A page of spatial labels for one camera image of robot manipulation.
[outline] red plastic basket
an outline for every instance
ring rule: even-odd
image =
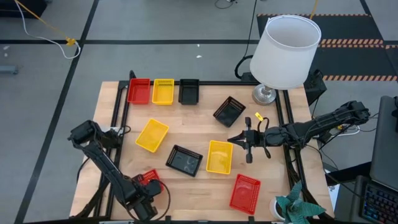
[[[229,206],[254,215],[260,192],[260,180],[238,174]]]
[[[127,101],[133,104],[148,104],[150,95],[149,78],[130,79]]]
[[[149,181],[153,180],[153,179],[160,180],[155,169],[146,172],[143,176],[144,176],[144,180],[142,180],[141,183],[144,185],[147,185],[149,183]]]

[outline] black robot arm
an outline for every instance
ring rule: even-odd
[[[139,182],[142,175],[134,178],[123,175],[103,151],[103,148],[120,146],[120,138],[115,130],[104,133],[94,121],[85,121],[71,131],[68,140],[72,141],[73,147],[81,149],[113,184],[116,200],[123,207],[127,210],[134,209],[138,219],[144,222],[157,215],[157,210],[151,203],[154,201],[153,197],[161,192],[160,183],[151,181],[142,185]]]
[[[360,125],[369,120],[369,110],[361,102],[350,101],[340,106],[334,112],[318,116],[304,123],[285,124],[281,127],[271,127],[264,132],[251,130],[251,120],[246,117],[246,130],[240,135],[228,139],[229,142],[240,145],[247,150],[246,162],[252,162],[251,147],[263,147],[268,158],[271,158],[267,146],[298,146],[303,148],[312,137],[323,134],[341,125]]]

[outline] wooden tabletop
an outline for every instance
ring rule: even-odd
[[[94,115],[94,121],[102,127],[109,126],[111,123],[117,87],[117,82],[103,82],[102,84]],[[261,181],[255,219],[257,221],[275,220],[269,211],[270,200],[277,195],[289,193],[282,147],[269,147],[271,159],[266,157],[263,148],[254,148],[252,150],[253,163],[247,164],[246,152],[241,147],[234,145],[230,175],[206,171],[209,142],[211,140],[226,141],[228,138],[240,134],[245,128],[245,116],[251,117],[252,126],[257,126],[258,119],[254,115],[256,112],[270,119],[270,127],[279,125],[275,103],[269,106],[255,104],[251,98],[253,88],[254,86],[200,86],[199,103],[195,106],[187,106],[178,103],[178,86],[175,86],[173,105],[159,106],[152,103],[130,105],[127,125],[132,130],[124,138],[119,166],[121,172],[134,177],[137,174],[156,169],[160,179],[170,189],[172,201],[167,214],[171,215],[173,220],[225,221],[248,219],[248,214],[229,207],[236,175],[243,174]],[[289,95],[294,120],[296,122],[308,121],[310,112],[303,87],[290,90]],[[214,119],[213,113],[229,96],[246,106],[246,109],[232,127],[226,128]],[[285,122],[287,122],[283,97],[281,100]],[[122,110],[123,103],[121,103],[119,122]],[[151,118],[170,126],[156,153],[151,153],[135,143],[139,133]],[[165,165],[175,144],[203,155],[196,177],[190,177]],[[310,142],[310,145],[317,147],[315,141]],[[307,147],[302,150],[302,160],[309,191],[317,202],[327,209],[326,212],[334,216],[319,153]],[[99,179],[100,171],[89,161],[81,171],[70,215],[76,215],[82,210],[96,192]],[[104,195],[101,214],[104,214],[106,207],[106,196],[107,194]],[[167,201],[168,197],[165,192],[155,196],[153,205],[156,206],[159,215],[164,213]],[[129,219],[125,209],[116,200],[111,218],[115,220]]]

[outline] keyboard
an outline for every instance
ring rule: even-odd
[[[398,193],[375,183],[367,183],[359,215],[373,223],[398,224]]]

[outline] white pot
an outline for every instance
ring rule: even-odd
[[[274,218],[278,219],[278,221],[282,221],[282,222],[285,221],[285,218],[282,217],[282,216],[280,216],[280,215],[278,214],[277,210],[276,210],[276,198],[275,198],[275,197],[273,197],[273,198],[271,199],[271,201],[269,202],[269,210],[270,210],[272,216],[273,216]]]

